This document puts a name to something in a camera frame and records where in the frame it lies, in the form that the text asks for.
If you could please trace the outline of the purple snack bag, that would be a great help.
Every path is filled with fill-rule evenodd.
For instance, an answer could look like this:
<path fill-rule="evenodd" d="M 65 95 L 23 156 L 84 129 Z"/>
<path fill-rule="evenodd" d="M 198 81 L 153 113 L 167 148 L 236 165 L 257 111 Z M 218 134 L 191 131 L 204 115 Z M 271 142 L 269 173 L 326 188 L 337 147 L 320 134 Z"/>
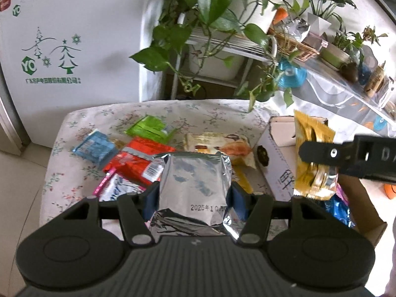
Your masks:
<path fill-rule="evenodd" d="M 349 200 L 348 197 L 345 195 L 341 185 L 339 183 L 337 183 L 336 186 L 336 195 L 338 196 L 338 198 L 346 205 L 349 206 Z"/>

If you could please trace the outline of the golden yellow snack pack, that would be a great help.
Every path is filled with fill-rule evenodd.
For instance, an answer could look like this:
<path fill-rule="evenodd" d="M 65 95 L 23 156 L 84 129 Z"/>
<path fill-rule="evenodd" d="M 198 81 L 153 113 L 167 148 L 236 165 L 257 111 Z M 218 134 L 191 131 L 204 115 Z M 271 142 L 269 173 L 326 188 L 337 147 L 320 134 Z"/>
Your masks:
<path fill-rule="evenodd" d="M 313 200 L 330 200 L 336 193 L 338 169 L 326 164 L 328 148 L 335 131 L 322 117 L 294 111 L 295 117 L 295 194 Z"/>

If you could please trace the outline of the pink white snack bag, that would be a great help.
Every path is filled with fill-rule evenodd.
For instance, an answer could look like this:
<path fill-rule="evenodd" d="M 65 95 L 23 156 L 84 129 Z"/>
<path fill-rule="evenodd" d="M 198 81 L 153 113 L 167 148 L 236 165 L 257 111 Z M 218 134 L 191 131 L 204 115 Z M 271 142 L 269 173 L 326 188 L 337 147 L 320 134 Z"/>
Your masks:
<path fill-rule="evenodd" d="M 118 174 L 115 168 L 112 168 L 93 191 L 93 196 L 97 197 L 99 201 L 113 201 L 121 195 L 139 195 L 145 190 L 143 186 L 130 182 Z"/>

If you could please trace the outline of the dark blue foil snack bag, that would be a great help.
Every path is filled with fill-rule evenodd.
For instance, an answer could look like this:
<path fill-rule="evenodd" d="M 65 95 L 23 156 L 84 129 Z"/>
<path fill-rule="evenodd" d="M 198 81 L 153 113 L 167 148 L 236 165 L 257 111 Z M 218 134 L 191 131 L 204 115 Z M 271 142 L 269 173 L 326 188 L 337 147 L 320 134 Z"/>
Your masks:
<path fill-rule="evenodd" d="M 354 227 L 350 208 L 338 195 L 333 195 L 330 200 L 325 201 L 324 208 L 327 213 L 330 213 L 330 215 L 345 224 L 347 227 Z"/>

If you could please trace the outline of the yellow waffle snack pack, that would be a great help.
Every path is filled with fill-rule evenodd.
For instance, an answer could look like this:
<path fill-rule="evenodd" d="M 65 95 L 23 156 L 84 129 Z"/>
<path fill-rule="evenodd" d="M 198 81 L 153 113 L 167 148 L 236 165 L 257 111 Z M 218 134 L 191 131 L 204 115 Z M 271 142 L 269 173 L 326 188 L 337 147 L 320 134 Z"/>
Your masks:
<path fill-rule="evenodd" d="M 248 194 L 252 194 L 254 189 L 248 179 L 249 167 L 233 165 L 232 166 L 232 181 L 239 184 Z"/>

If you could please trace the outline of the cardboard milk box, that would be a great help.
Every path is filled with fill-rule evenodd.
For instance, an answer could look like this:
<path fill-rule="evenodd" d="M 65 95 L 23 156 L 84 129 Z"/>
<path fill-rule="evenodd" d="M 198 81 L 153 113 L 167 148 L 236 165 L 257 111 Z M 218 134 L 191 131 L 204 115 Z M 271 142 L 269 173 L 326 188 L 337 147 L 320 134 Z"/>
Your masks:
<path fill-rule="evenodd" d="M 299 111 L 292 117 L 271 117 L 255 147 L 258 166 L 277 201 L 295 196 L 329 201 L 341 188 L 357 231 L 377 245 L 387 223 L 361 179 L 389 178 L 388 155 L 395 146 L 388 137 L 365 134 L 339 144 L 335 135 L 322 117 Z"/>

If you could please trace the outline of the orange red snack bag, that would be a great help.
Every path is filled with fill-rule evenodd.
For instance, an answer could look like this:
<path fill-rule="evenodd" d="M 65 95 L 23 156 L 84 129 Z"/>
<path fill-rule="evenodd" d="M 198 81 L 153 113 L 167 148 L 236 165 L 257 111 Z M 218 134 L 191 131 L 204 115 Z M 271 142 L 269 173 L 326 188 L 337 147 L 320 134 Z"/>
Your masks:
<path fill-rule="evenodd" d="M 162 175 L 164 161 L 160 156 L 175 151 L 171 146 L 136 136 L 110 159 L 103 171 L 115 170 L 130 182 L 147 187 Z"/>

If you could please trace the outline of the silver foil snack bag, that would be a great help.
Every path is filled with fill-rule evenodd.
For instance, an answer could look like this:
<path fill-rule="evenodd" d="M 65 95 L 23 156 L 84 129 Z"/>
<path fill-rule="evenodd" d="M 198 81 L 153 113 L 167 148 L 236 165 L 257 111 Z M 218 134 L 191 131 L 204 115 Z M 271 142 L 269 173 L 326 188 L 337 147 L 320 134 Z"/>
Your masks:
<path fill-rule="evenodd" d="M 229 235 L 237 240 L 244 224 L 227 201 L 232 165 L 225 154 L 167 153 L 162 157 L 158 210 L 150 232 L 164 236 Z"/>

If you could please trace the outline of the cream bread snack bag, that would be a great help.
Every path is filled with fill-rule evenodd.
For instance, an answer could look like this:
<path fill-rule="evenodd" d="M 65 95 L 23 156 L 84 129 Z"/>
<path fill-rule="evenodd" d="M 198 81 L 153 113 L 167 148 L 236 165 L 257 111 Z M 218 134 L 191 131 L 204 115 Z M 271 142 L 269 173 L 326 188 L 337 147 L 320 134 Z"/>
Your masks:
<path fill-rule="evenodd" d="M 184 146 L 186 151 L 206 154 L 221 152 L 228 156 L 235 166 L 247 166 L 256 169 L 252 146 L 244 135 L 212 132 L 187 133 Z"/>

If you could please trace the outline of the light blue cookie pack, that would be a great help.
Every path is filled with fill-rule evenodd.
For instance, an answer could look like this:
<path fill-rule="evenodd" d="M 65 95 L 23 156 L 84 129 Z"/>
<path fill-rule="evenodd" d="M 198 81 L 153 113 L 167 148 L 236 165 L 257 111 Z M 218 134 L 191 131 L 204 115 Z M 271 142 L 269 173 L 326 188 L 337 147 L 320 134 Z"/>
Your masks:
<path fill-rule="evenodd" d="M 73 148 L 73 153 L 102 169 L 124 146 L 124 142 L 110 138 L 96 129 Z"/>

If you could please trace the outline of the green snack pack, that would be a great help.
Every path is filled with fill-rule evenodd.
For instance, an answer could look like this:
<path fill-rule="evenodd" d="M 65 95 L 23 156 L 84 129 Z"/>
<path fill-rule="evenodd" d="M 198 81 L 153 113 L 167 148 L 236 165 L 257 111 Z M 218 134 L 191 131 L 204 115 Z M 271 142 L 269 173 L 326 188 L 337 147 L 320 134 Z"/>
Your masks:
<path fill-rule="evenodd" d="M 125 130 L 125 134 L 131 137 L 143 137 L 161 144 L 167 144 L 175 132 L 174 127 L 152 115 L 146 115 Z"/>

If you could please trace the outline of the tan cylindrical jar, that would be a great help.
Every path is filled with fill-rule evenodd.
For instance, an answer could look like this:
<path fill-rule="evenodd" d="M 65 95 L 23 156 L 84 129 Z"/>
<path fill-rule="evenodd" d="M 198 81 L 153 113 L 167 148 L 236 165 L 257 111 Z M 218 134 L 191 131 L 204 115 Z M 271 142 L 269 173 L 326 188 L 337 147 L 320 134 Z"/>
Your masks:
<path fill-rule="evenodd" d="M 386 62 L 382 63 L 380 66 L 377 66 L 375 70 L 372 72 L 372 74 L 369 77 L 369 81 L 365 85 L 365 93 L 368 97 L 372 98 L 374 97 L 375 93 L 379 90 L 379 87 L 381 85 L 381 82 L 383 81 L 385 77 L 385 67 Z"/>

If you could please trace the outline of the blue tape dispenser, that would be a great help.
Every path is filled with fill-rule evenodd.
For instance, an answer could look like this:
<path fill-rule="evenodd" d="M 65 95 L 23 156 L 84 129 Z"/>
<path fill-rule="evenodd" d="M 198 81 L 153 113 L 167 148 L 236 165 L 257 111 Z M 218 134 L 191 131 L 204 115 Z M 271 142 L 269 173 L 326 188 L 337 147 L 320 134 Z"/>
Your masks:
<path fill-rule="evenodd" d="M 299 88 L 304 84 L 307 78 L 307 70 L 305 68 L 296 66 L 285 58 L 279 62 L 278 68 L 282 73 L 278 82 L 278 86 L 281 89 Z"/>

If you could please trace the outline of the wicker basket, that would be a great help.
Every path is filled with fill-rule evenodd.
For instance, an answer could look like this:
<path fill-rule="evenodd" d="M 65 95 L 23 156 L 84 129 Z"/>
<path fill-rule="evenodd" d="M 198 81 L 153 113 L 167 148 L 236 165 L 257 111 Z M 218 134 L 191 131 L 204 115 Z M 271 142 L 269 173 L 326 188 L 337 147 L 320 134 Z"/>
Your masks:
<path fill-rule="evenodd" d="M 295 38 L 287 36 L 282 32 L 274 31 L 274 29 L 269 28 L 268 33 L 275 37 L 278 53 L 283 56 L 290 56 L 297 52 L 294 59 L 300 62 L 306 62 L 307 60 L 320 54 L 316 49 L 302 42 L 298 42 Z"/>

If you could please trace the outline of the white plant stand shelf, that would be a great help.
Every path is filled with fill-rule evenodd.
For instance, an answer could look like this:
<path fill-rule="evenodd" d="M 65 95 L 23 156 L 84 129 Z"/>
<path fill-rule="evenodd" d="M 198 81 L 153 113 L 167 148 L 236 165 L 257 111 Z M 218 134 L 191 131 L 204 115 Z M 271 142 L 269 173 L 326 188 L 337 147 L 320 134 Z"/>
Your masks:
<path fill-rule="evenodd" d="M 220 33 L 211 39 L 210 47 L 215 54 L 202 64 L 199 63 L 199 57 L 207 46 L 202 29 L 195 28 L 186 45 L 173 62 L 178 73 L 173 76 L 172 99 L 178 94 L 181 87 L 179 79 L 182 77 L 236 90 L 246 82 L 255 60 L 269 64 L 278 56 L 278 43 L 274 36 L 270 36 L 269 45 L 262 48 L 243 35 L 237 34 L 227 40 L 226 35 Z"/>

